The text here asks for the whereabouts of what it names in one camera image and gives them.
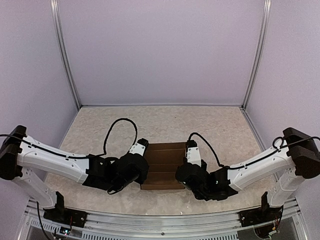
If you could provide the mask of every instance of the beige tabletop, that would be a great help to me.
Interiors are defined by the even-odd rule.
[[[185,142],[190,133],[198,132],[211,143],[224,165],[240,163],[260,153],[238,107],[212,106],[83,107],[61,149],[77,154],[102,153],[106,133],[118,118],[132,119],[138,127],[138,139],[145,138],[149,143]],[[130,123],[117,123],[108,139],[107,156],[119,158],[124,155],[134,136]],[[208,172],[219,169],[206,144],[196,136],[194,140],[201,158],[208,164]],[[186,189],[140,190],[135,182],[115,195],[52,173],[47,175],[45,182],[64,195],[67,207],[134,215],[190,215],[258,206],[262,194],[275,184],[269,176],[226,200],[204,201],[196,200]]]

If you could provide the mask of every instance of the brown box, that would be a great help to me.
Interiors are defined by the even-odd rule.
[[[184,189],[175,174],[186,156],[186,143],[151,143],[144,158],[149,164],[149,172],[145,182],[140,185],[142,190]]]

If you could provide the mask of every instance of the wire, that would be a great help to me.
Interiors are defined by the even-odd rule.
[[[197,135],[198,137],[200,137],[200,138],[208,145],[208,147],[210,148],[210,150],[212,151],[212,153],[213,153],[213,155],[214,155],[214,157],[215,157],[215,160],[216,160],[218,166],[221,167],[221,168],[228,169],[228,170],[238,170],[238,169],[246,168],[247,166],[250,166],[250,165],[252,165],[252,164],[258,163],[258,162],[260,162],[260,161],[262,161],[262,160],[264,160],[264,159],[266,159],[266,158],[271,157],[272,155],[276,154],[277,152],[280,152],[281,149],[287,148],[287,147],[289,147],[289,146],[292,146],[292,145],[295,145],[295,144],[298,144],[298,143],[302,143],[302,142],[304,142],[304,141],[313,140],[313,139],[317,139],[317,140],[320,141],[320,137],[318,137],[318,136],[310,136],[310,137],[308,137],[308,138],[301,139],[301,140],[299,140],[299,141],[295,141],[295,142],[289,143],[289,144],[287,144],[287,145],[284,145],[284,143],[285,143],[285,138],[282,137],[282,136],[278,136],[278,137],[276,137],[276,138],[273,140],[273,142],[272,142],[272,147],[275,148],[275,150],[274,150],[273,152],[271,152],[271,153],[269,153],[268,155],[265,155],[265,156],[263,156],[263,157],[261,157],[261,158],[258,158],[258,159],[254,160],[254,161],[251,161],[251,162],[249,162],[249,163],[246,163],[246,164],[244,164],[244,165],[236,166],[236,167],[230,167],[230,166],[223,165],[223,164],[220,163],[219,158],[218,158],[215,150],[213,149],[213,147],[212,147],[212,146],[210,145],[210,143],[209,143],[203,136],[201,136],[199,133],[197,133],[197,132],[191,133],[190,136],[189,136],[189,138],[188,138],[188,141],[191,140],[191,138],[192,138],[193,135]],[[281,143],[280,143],[279,146],[276,146],[276,142],[277,142],[278,140],[281,140]]]
[[[199,138],[201,138],[201,139],[207,144],[207,146],[210,148],[211,152],[213,153],[213,155],[214,155],[214,157],[215,157],[215,160],[216,160],[216,162],[218,163],[218,166],[221,167],[221,168],[225,167],[225,165],[223,165],[223,164],[220,163],[219,158],[218,158],[218,155],[216,154],[214,148],[213,148],[213,147],[210,145],[210,143],[209,143],[203,136],[201,136],[199,133],[197,133],[197,132],[191,133],[190,136],[189,136],[189,138],[188,138],[188,141],[191,140],[191,138],[192,138],[193,135],[198,136]]]
[[[127,122],[130,122],[133,127],[134,127],[134,130],[135,130],[135,137],[134,137],[134,141],[133,141],[133,144],[134,145],[137,141],[137,137],[138,137],[138,128],[137,128],[137,125],[134,123],[134,121],[132,121],[131,119],[129,118],[119,118],[117,120],[115,120],[111,127],[109,128],[106,136],[105,136],[105,139],[104,139],[104,142],[103,142],[103,153],[102,154],[98,154],[98,155],[86,155],[86,156],[70,156],[70,155],[66,155],[66,154],[62,154],[62,153],[58,153],[58,152],[55,152],[55,151],[52,151],[52,150],[49,150],[45,147],[42,147],[42,146],[39,146],[39,145],[35,145],[31,142],[28,142],[20,137],[17,137],[17,136],[14,136],[12,134],[0,134],[0,137],[10,137],[10,138],[14,138],[14,139],[17,139],[27,145],[29,145],[30,147],[34,147],[36,149],[40,149],[42,151],[45,151],[47,153],[50,153],[50,154],[53,154],[53,155],[56,155],[56,156],[59,156],[59,157],[63,157],[63,158],[66,158],[66,159],[94,159],[96,157],[101,157],[101,156],[104,156],[107,154],[107,149],[106,149],[106,145],[107,145],[107,140],[108,140],[108,137],[111,133],[111,130],[113,129],[113,127],[115,126],[115,124],[117,122],[120,122],[120,121],[127,121]]]
[[[42,221],[41,221],[41,217],[40,217],[40,211],[39,211],[39,202],[36,202],[36,210],[38,212],[39,223],[40,223],[40,227],[41,227],[41,230],[42,230],[44,236],[46,237],[46,239],[52,240],[51,238],[48,237],[48,235],[46,234],[46,231],[44,229],[44,226],[42,225]]]

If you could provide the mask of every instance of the vertical metal post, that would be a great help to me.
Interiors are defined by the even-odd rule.
[[[53,23],[54,23],[54,27],[55,27],[55,33],[56,33],[56,37],[58,40],[58,46],[60,49],[64,70],[65,70],[65,73],[67,76],[68,84],[69,84],[69,87],[70,87],[70,90],[72,93],[74,103],[76,105],[76,108],[78,110],[80,110],[82,105],[81,105],[80,98],[79,98],[79,95],[77,92],[74,78],[72,76],[72,72],[71,72],[71,68],[70,68],[70,64],[69,64],[69,60],[68,60],[68,56],[67,56],[67,51],[66,51],[65,42],[64,42],[64,36],[63,36],[63,32],[62,32],[62,27],[61,27],[60,15],[59,15],[58,0],[50,0],[50,5],[51,5],[52,16],[53,16]]]
[[[248,87],[246,89],[246,93],[244,96],[244,101],[242,104],[242,108],[244,111],[246,111],[248,107],[248,103],[254,88],[254,84],[257,77],[257,72],[259,69],[259,64],[261,60],[261,56],[264,49],[265,39],[267,35],[267,28],[268,28],[268,22],[269,22],[269,16],[270,16],[270,9],[271,9],[271,0],[264,0],[264,7],[263,7],[263,17],[261,22],[261,29],[260,29],[260,35],[258,40],[258,45],[255,52],[253,67],[250,74],[250,80]]]

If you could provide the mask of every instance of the white wall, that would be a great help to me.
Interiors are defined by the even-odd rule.
[[[77,110],[50,2],[1,0],[0,5],[0,133],[24,125],[29,135],[58,147]],[[20,187],[0,179],[1,239],[14,239],[28,199]]]
[[[264,0],[65,0],[82,104],[241,105]]]
[[[319,106],[320,1],[273,0],[248,114],[268,147],[287,127],[320,136]],[[320,239],[319,186],[318,176],[296,192],[313,240]]]

